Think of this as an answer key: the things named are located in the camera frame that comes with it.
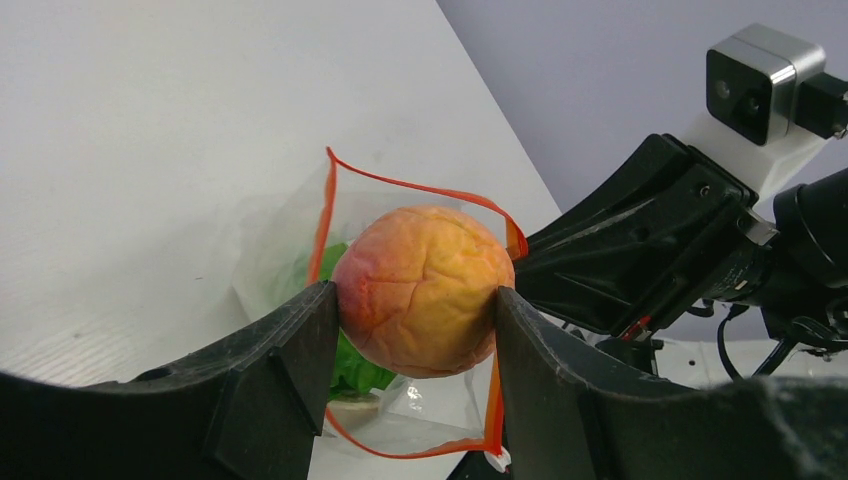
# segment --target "white wall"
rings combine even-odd
[[[845,0],[439,0],[560,208],[592,192],[651,133],[680,134],[704,106],[706,50],[759,22],[824,46],[848,77]],[[798,177],[848,164],[832,142]],[[667,333],[713,339],[718,319]],[[728,327],[764,335],[759,314]]]

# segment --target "camera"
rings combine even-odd
[[[824,68],[822,47],[750,25],[707,52],[707,110],[764,146],[789,134],[800,86]]]

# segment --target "plastic bag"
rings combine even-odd
[[[383,214],[403,206],[462,210],[494,232],[513,259],[527,253],[527,241],[515,222],[484,197],[379,177],[342,162],[329,148],[327,155],[264,228],[246,240],[233,287],[251,321],[305,286],[329,278],[346,245]],[[385,376],[379,367],[364,365],[364,359],[351,357],[343,336],[338,352],[333,385],[361,384],[353,388],[363,395],[352,408],[346,408],[345,398],[335,399],[335,406],[327,409],[325,434],[389,458],[473,450],[502,455],[503,401],[496,355],[463,374],[422,380]],[[358,376],[344,379],[341,370],[352,364]],[[362,391],[363,386],[369,391]]]

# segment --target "lettuce leaf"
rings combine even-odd
[[[319,281],[329,280],[333,269],[339,259],[347,251],[347,244],[338,243],[324,250],[324,259],[321,262],[321,273]],[[301,285],[306,283],[306,270],[309,259],[299,259],[295,266],[297,275],[302,275]],[[356,347],[350,343],[347,337],[339,331],[338,345],[336,349],[336,361],[333,368],[333,377],[330,380],[330,398],[334,400],[342,396],[363,395],[371,389],[385,390],[394,380],[396,374],[378,367],[363,357]]]

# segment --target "ripe peach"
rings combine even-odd
[[[339,321],[371,362],[412,378],[462,373],[494,351],[498,286],[515,286],[506,250],[480,222],[437,206],[371,224],[333,270]]]

